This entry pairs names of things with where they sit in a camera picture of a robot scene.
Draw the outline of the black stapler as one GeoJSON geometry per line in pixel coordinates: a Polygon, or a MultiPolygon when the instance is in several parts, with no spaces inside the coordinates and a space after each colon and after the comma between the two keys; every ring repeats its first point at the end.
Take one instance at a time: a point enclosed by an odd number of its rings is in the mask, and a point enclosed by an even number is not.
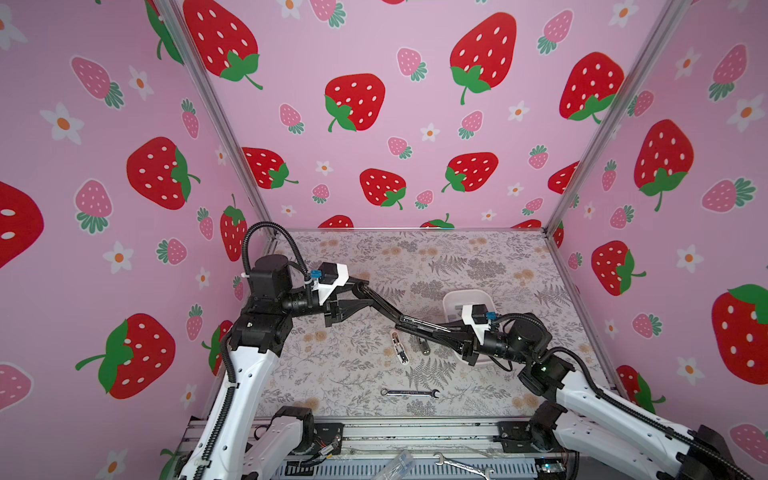
{"type": "Polygon", "coordinates": [[[456,327],[454,329],[441,327],[437,324],[404,314],[372,290],[365,281],[357,283],[352,288],[352,292],[359,300],[368,301],[373,309],[391,320],[396,330],[432,341],[458,353],[463,351],[465,342],[470,342],[470,336],[463,327],[456,327]]]}

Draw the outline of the pink mini stapler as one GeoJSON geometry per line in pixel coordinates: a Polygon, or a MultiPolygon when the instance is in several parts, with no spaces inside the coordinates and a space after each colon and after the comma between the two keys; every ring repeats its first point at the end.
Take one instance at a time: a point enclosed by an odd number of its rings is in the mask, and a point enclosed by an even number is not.
{"type": "Polygon", "coordinates": [[[399,361],[401,362],[402,365],[407,365],[410,362],[410,360],[405,350],[405,347],[400,339],[400,335],[398,334],[397,331],[392,330],[390,332],[390,338],[393,344],[395,354],[397,355],[399,361]]]}

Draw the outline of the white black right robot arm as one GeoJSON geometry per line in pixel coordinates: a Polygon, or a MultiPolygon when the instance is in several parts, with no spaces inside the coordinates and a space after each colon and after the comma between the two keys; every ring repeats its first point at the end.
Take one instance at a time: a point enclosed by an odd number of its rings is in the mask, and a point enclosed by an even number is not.
{"type": "Polygon", "coordinates": [[[437,337],[470,365],[480,355],[519,364],[519,380],[554,417],[545,430],[567,450],[634,479],[749,476],[716,431],[691,430],[598,386],[575,352],[550,346],[550,332],[531,313],[496,315],[482,304],[466,305],[461,320],[437,337]]]}

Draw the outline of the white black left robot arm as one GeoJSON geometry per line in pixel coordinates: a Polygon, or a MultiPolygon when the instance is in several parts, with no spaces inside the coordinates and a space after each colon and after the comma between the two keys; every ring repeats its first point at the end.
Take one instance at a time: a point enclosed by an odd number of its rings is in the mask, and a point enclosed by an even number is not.
{"type": "Polygon", "coordinates": [[[350,277],[346,266],[324,263],[309,269],[284,227],[261,221],[246,234],[263,228],[282,234],[294,257],[273,254],[251,261],[249,243],[242,243],[250,295],[220,342],[224,379],[205,429],[177,474],[180,479],[241,477],[250,428],[294,318],[322,314],[334,325],[377,303],[367,281],[350,277]]]}

